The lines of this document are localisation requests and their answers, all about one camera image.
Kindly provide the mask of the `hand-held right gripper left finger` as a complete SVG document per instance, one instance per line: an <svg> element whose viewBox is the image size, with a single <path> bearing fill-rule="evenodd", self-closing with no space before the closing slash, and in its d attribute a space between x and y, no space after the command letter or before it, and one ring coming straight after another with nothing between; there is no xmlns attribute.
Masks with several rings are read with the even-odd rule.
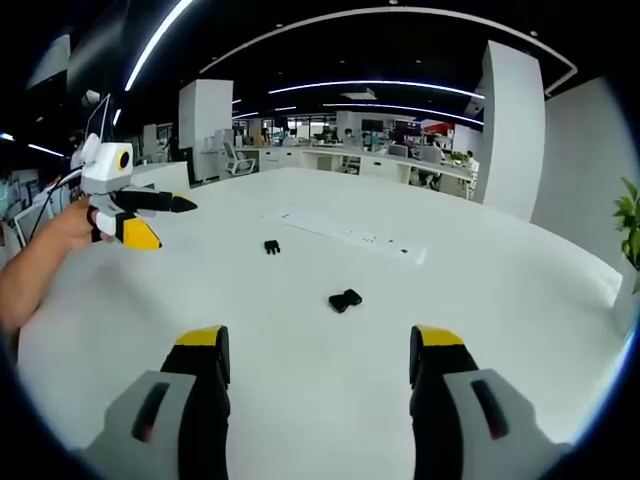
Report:
<svg viewBox="0 0 640 480"><path fill-rule="evenodd" d="M227 327L189 331L109 405L102 431L76 453L102 479L226 479L229 384Z"/></svg>

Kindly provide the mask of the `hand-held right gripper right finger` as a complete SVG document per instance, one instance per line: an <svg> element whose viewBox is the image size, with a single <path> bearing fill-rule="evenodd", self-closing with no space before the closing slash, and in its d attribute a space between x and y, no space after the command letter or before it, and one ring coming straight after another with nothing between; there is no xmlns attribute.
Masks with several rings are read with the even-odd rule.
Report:
<svg viewBox="0 0 640 480"><path fill-rule="evenodd" d="M533 404L449 330L412 327L409 382L417 479L539 479L571 448L551 441Z"/></svg>

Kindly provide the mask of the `person's left hand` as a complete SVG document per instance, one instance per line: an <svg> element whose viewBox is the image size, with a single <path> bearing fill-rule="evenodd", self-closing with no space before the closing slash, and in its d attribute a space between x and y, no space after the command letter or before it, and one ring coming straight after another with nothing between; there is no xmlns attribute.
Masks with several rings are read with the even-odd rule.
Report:
<svg viewBox="0 0 640 480"><path fill-rule="evenodd" d="M68 249L81 249L93 242L93 225L89 221L95 219L95 212L89 198L83 196L66 207L52 221L51 226L56 237Z"/></svg>

